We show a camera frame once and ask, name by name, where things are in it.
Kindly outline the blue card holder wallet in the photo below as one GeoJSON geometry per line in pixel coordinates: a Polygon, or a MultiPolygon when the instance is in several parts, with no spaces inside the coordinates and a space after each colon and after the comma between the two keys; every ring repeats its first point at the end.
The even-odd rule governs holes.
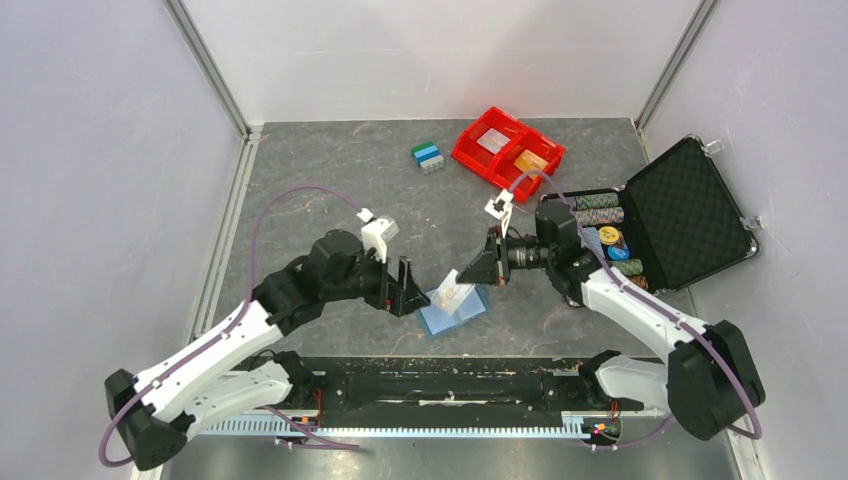
{"type": "Polygon", "coordinates": [[[429,338],[436,338],[483,316],[489,310],[488,291],[484,286],[477,285],[452,314],[430,305],[418,310],[416,317],[425,334],[429,338]]]}

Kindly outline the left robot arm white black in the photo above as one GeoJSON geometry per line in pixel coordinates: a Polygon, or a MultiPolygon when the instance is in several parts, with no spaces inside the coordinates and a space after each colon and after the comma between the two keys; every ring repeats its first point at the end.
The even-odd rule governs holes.
{"type": "Polygon", "coordinates": [[[306,405],[314,375],[294,352],[281,352],[235,376],[249,355],[318,319],[327,304],[361,299],[396,317],[430,303],[401,257],[392,276],[382,249],[331,230],[310,252],[249,289],[233,313],[168,359],[104,382],[110,422],[98,446],[102,465],[132,463],[141,471],[172,459],[198,433],[254,408],[306,405]]]}

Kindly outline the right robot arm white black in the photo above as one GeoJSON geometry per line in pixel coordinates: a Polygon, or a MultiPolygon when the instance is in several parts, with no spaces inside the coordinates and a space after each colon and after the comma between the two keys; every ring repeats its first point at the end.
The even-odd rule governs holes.
{"type": "Polygon", "coordinates": [[[766,392],[743,332],[728,320],[708,323],[641,289],[590,249],[568,204],[535,210],[535,231],[509,231],[507,192],[490,199],[497,219],[482,251],[457,277],[460,284],[503,287],[514,272],[541,270],[563,300],[600,313],[657,357],[637,360],[606,350],[578,369],[577,392],[591,408],[633,401],[667,413],[686,432],[709,440],[728,429],[750,439],[763,431],[756,409],[766,392]]]}

